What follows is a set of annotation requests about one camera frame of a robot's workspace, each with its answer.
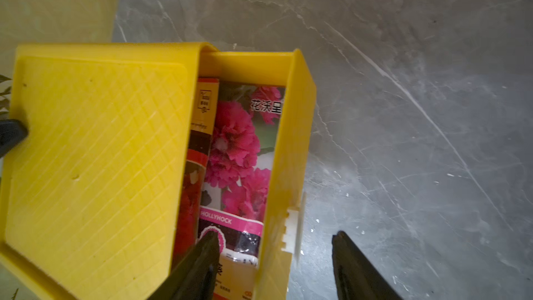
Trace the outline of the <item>pink hollyhock seed bag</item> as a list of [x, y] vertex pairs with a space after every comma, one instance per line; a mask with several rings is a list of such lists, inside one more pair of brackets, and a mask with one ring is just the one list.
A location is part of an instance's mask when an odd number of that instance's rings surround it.
[[173, 267], [182, 261], [197, 241], [201, 192], [211, 150], [218, 96], [219, 79], [198, 78], [174, 240]]
[[219, 241], [214, 299], [252, 299], [285, 89], [222, 82], [199, 237]]

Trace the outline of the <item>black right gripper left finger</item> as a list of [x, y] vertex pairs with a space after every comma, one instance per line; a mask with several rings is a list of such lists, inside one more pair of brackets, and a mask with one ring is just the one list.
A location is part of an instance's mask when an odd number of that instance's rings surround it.
[[209, 232], [187, 252], [148, 300], [213, 299], [219, 257], [218, 235]]

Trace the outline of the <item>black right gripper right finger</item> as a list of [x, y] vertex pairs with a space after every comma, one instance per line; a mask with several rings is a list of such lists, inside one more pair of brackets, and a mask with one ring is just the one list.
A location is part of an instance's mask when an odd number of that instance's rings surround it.
[[332, 238], [332, 259], [338, 299], [395, 299], [398, 293], [344, 231]]

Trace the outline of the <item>yellow top drawer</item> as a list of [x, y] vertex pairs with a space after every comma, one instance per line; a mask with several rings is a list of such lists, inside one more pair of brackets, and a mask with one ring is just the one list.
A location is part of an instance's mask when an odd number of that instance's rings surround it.
[[281, 86], [285, 102], [273, 155], [254, 299], [285, 299], [294, 245], [286, 219], [300, 211], [316, 103], [316, 85], [300, 50], [293, 52], [208, 52], [198, 73], [247, 85]]

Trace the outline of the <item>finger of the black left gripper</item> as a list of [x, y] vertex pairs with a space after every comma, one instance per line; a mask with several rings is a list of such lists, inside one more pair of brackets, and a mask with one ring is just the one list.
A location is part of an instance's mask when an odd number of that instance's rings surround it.
[[0, 157], [3, 158], [10, 150], [21, 143], [28, 134], [28, 129], [19, 120], [2, 119], [0, 122]]

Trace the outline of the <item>yellow plastic drawer cabinet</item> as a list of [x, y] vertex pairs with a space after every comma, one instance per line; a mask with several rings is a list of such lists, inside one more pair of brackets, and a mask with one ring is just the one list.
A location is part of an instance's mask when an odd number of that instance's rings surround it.
[[40, 299], [145, 299], [169, 276], [207, 43], [23, 44], [1, 264]]

